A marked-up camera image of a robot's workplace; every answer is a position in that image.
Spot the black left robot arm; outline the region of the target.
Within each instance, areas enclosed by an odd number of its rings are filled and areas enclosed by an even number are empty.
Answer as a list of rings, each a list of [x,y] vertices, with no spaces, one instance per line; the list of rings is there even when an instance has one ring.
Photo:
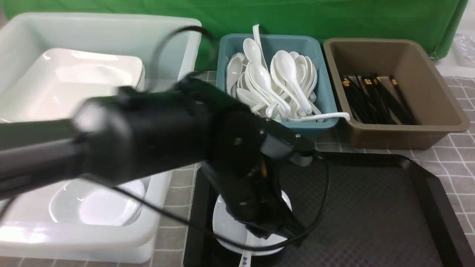
[[[164,92],[119,87],[70,119],[1,124],[1,200],[58,181],[107,187],[200,162],[231,215],[258,235],[300,228],[273,169],[292,147],[265,149],[263,119],[210,83],[187,77]]]

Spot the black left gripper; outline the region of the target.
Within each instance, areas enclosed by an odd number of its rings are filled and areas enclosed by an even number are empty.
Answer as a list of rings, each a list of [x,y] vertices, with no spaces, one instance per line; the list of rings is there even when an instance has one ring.
[[[293,232],[292,213],[281,195],[270,158],[261,159],[250,176],[207,165],[207,179],[222,196],[231,217],[250,232]]]

